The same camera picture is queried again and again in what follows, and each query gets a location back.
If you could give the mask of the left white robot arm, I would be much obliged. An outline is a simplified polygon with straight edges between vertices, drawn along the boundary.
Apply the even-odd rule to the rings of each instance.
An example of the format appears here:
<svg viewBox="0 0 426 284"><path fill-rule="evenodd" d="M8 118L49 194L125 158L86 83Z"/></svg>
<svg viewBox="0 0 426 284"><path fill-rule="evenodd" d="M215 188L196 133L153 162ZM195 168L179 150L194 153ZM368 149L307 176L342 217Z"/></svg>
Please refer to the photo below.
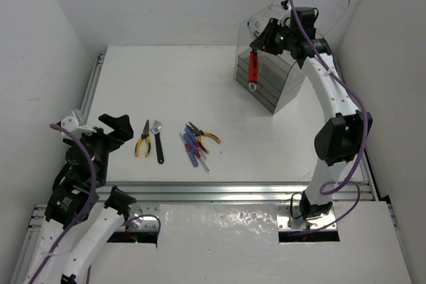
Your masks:
<svg viewBox="0 0 426 284"><path fill-rule="evenodd" d="M111 128L87 126L74 112L50 128L68 144L65 164L55 178L26 283L81 283L111 235L126 224L136 199L113 187L104 207L80 241L80 226L99 200L96 190L106 184L110 153L133 139L129 115L99 120Z"/></svg>

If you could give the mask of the small blue screwdriver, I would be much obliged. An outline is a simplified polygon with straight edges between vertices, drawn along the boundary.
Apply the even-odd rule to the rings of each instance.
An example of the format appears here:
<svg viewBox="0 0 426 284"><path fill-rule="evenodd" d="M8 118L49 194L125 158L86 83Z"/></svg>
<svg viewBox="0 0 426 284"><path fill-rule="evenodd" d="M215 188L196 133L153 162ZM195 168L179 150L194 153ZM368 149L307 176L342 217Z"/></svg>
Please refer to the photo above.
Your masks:
<svg viewBox="0 0 426 284"><path fill-rule="evenodd" d="M195 135L192 133L190 127L188 125L184 128L184 134L182 135L184 139L184 143L189 146L190 151L197 157L205 159L205 155L196 140Z"/></svg>

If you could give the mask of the black handled adjustable wrench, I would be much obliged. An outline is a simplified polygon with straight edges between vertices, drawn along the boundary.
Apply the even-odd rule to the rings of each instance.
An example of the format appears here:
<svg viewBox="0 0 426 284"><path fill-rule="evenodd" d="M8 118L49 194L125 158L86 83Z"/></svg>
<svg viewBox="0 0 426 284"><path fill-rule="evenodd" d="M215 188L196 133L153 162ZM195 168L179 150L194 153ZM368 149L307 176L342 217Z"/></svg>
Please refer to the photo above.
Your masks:
<svg viewBox="0 0 426 284"><path fill-rule="evenodd" d="M162 149L162 143L160 138L160 132L162 130L162 124L160 121L155 120L153 122L151 132L154 134L155 144L156 144L156 157L159 164L164 163L164 153Z"/></svg>

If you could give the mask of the red handled adjustable wrench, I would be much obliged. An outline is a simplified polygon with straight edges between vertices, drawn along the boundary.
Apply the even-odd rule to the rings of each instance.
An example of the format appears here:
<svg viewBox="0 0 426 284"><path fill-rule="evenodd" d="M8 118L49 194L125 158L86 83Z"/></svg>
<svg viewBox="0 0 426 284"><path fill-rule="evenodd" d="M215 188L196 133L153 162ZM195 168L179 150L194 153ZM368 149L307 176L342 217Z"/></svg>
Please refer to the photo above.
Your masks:
<svg viewBox="0 0 426 284"><path fill-rule="evenodd" d="M250 18L247 22L247 27L250 33L251 41L255 41L260 35L259 22L255 18ZM258 54L257 50L251 48L249 63L248 63L248 90L255 92L258 83Z"/></svg>

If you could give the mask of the clear plastic drawer container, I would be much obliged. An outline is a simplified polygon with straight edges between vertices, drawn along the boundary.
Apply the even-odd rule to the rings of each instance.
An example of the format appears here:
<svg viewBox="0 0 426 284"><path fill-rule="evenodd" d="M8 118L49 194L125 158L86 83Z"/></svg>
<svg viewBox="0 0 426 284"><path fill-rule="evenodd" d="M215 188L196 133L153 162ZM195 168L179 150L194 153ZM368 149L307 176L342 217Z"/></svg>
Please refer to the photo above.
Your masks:
<svg viewBox="0 0 426 284"><path fill-rule="evenodd" d="M246 19L238 29L236 47L235 80L270 114L276 114L298 95L305 79L300 70L301 59L312 53L291 14L285 24L292 30L290 52L272 55L257 50L259 68L257 89L255 92L248 90L251 37L247 22L250 18L257 19L260 22L260 31L263 31L269 19L278 20L282 15L282 1L285 0L273 0L270 5ZM297 5L300 21L317 50L319 52L328 50L331 41L327 39L327 35L348 10L350 0L290 0L290 3Z"/></svg>

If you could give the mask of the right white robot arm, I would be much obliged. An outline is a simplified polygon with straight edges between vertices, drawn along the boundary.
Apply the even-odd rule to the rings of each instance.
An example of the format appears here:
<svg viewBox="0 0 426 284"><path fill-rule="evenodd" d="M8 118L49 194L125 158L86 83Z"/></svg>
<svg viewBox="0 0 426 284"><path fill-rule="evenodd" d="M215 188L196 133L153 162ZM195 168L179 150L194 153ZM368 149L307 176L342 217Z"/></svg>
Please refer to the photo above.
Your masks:
<svg viewBox="0 0 426 284"><path fill-rule="evenodd" d="M297 217L304 221L330 212L332 195L351 182L373 123L362 101L340 79L328 42L317 36L317 18L315 8L287 6L264 29L255 18L246 23L251 37L249 85L257 79L259 52L288 52L310 81L323 112L324 125L314 138L317 164L298 204Z"/></svg>

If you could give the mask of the large blue screwdriver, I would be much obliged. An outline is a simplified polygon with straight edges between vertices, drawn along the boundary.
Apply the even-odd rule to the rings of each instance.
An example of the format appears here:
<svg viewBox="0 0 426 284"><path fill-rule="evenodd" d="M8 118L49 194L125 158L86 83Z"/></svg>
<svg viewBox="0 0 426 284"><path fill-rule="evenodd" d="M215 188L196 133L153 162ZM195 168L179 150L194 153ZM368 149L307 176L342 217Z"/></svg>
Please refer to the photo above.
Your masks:
<svg viewBox="0 0 426 284"><path fill-rule="evenodd" d="M181 134L181 138L184 141L186 151L190 158L192 165L197 168L201 165L204 170L209 173L210 169L206 164L206 156L199 146L195 143L195 138L189 133Z"/></svg>

